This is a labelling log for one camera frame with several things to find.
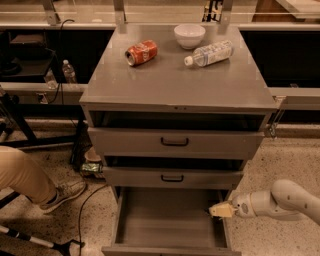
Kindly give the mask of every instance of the drawer handle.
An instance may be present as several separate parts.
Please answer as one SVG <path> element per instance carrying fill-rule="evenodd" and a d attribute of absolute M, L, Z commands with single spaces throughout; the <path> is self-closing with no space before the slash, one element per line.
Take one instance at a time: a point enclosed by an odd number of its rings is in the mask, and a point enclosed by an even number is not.
<path fill-rule="evenodd" d="M 161 175 L 161 180 L 163 182 L 182 182 L 184 180 L 184 176 L 181 175 L 181 176 L 164 176 L 164 175 Z"/>
<path fill-rule="evenodd" d="M 183 141 L 173 141 L 166 140 L 165 138 L 161 137 L 161 144 L 163 146 L 185 147 L 189 144 L 189 139 L 185 138 Z"/>

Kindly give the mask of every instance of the cabinet top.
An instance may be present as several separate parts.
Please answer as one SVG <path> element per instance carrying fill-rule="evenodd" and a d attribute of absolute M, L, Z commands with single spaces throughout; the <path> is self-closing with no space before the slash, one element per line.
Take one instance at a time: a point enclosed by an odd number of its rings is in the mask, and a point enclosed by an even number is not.
<path fill-rule="evenodd" d="M 174 25 L 117 27 L 80 99 L 82 105 L 148 111 L 274 111 L 276 105 L 236 26 L 203 25 L 200 46 L 229 39 L 233 55 L 203 68 L 188 68 Z M 128 65 L 125 51 L 152 39 L 158 55 L 142 65 Z"/>

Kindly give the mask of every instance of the bottle cap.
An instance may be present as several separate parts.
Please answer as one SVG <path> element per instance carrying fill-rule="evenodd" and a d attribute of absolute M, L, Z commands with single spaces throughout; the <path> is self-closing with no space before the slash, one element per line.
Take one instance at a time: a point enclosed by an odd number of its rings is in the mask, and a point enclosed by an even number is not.
<path fill-rule="evenodd" d="M 184 64 L 185 64 L 187 67 L 192 66 L 192 65 L 193 65 L 193 58 L 192 58 L 192 56 L 185 57 L 185 58 L 184 58 Z"/>

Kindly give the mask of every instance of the small bottle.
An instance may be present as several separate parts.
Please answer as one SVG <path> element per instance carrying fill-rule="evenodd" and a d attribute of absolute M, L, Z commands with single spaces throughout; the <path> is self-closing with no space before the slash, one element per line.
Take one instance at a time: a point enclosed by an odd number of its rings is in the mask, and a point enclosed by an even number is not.
<path fill-rule="evenodd" d="M 76 72 L 74 71 L 73 66 L 69 63 L 68 60 L 63 61 L 62 71 L 70 88 L 78 88 Z"/>
<path fill-rule="evenodd" d="M 187 67 L 194 65 L 205 67 L 218 61 L 228 59 L 232 54 L 232 42 L 230 40 L 223 40 L 195 49 L 192 56 L 188 56 L 184 59 L 184 64 Z"/>
<path fill-rule="evenodd" d="M 56 81 L 56 78 L 54 77 L 54 74 L 51 68 L 49 68 L 46 76 L 44 77 L 44 80 L 46 81 L 46 84 L 48 85 L 48 88 L 50 90 L 55 90 L 58 88 L 58 83 Z"/>

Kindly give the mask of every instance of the person's leg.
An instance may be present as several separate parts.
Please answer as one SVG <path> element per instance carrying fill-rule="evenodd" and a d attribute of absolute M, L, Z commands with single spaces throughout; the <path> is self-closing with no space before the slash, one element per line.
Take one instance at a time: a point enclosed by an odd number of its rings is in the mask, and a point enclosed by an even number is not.
<path fill-rule="evenodd" d="M 78 197 L 86 188 L 83 180 L 55 186 L 41 167 L 21 150 L 0 146 L 0 190 L 10 187 L 38 204 L 44 213 Z"/>
<path fill-rule="evenodd" d="M 45 204 L 56 196 L 56 187 L 41 167 L 21 150 L 0 146 L 0 190 L 6 187 Z"/>

